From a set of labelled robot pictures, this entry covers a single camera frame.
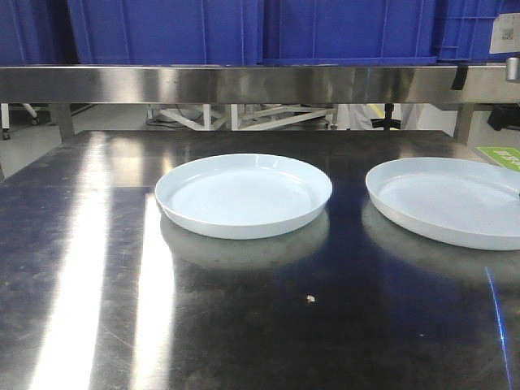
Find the white dish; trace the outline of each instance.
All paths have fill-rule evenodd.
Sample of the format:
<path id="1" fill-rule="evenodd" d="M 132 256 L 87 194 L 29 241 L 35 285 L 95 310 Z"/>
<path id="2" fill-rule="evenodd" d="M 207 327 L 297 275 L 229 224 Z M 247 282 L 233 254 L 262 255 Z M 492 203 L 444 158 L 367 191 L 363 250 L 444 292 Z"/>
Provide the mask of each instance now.
<path id="1" fill-rule="evenodd" d="M 520 174 L 454 158 L 403 158 L 366 175 L 375 207 L 433 240 L 474 249 L 520 249 Z"/>
<path id="2" fill-rule="evenodd" d="M 293 158 L 225 154 L 164 175 L 155 196 L 169 219 L 191 232 L 245 240 L 296 230 L 323 210 L 332 183 Z"/>

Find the metal rail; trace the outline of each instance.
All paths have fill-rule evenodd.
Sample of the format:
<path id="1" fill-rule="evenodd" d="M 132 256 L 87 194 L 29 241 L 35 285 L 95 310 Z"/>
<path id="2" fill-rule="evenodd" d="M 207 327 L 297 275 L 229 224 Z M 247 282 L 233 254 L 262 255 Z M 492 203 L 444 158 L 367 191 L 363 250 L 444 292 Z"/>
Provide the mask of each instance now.
<path id="1" fill-rule="evenodd" d="M 0 102 L 517 102 L 505 64 L 431 67 L 0 67 Z"/>

